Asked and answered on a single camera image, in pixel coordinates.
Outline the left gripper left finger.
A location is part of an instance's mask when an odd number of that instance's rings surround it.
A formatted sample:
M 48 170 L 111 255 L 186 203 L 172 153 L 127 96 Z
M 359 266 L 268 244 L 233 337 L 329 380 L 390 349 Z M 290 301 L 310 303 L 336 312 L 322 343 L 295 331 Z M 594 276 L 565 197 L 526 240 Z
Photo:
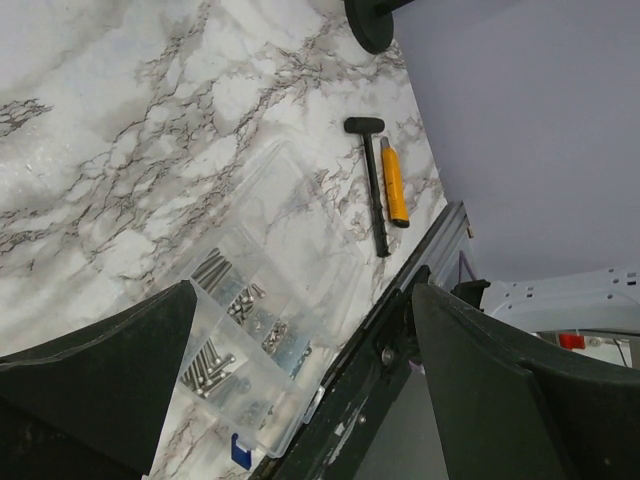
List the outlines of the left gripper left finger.
M 1 360 L 4 479 L 140 479 L 153 465 L 197 295 L 183 280 Z

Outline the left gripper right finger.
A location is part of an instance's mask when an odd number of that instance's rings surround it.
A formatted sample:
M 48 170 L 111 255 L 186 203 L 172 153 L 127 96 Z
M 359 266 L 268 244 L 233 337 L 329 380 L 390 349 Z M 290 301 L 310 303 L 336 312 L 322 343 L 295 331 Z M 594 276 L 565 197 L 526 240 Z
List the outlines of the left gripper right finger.
M 412 292 L 452 479 L 635 479 L 639 374 L 554 346 L 429 284 Z

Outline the black clip round stand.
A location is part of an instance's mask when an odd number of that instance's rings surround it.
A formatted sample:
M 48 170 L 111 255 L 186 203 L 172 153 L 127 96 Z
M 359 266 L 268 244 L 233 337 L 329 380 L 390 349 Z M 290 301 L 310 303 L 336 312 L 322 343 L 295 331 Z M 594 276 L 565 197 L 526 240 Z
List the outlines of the black clip round stand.
M 360 46 L 372 55 L 387 50 L 394 38 L 393 12 L 413 0 L 345 0 L 349 26 Z

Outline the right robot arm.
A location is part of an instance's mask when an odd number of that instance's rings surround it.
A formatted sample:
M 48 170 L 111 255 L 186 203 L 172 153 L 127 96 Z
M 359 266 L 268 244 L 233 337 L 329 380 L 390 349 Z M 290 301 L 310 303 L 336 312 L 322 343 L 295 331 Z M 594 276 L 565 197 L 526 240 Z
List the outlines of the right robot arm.
M 639 332 L 639 265 L 527 281 L 476 280 L 452 293 L 528 332 Z

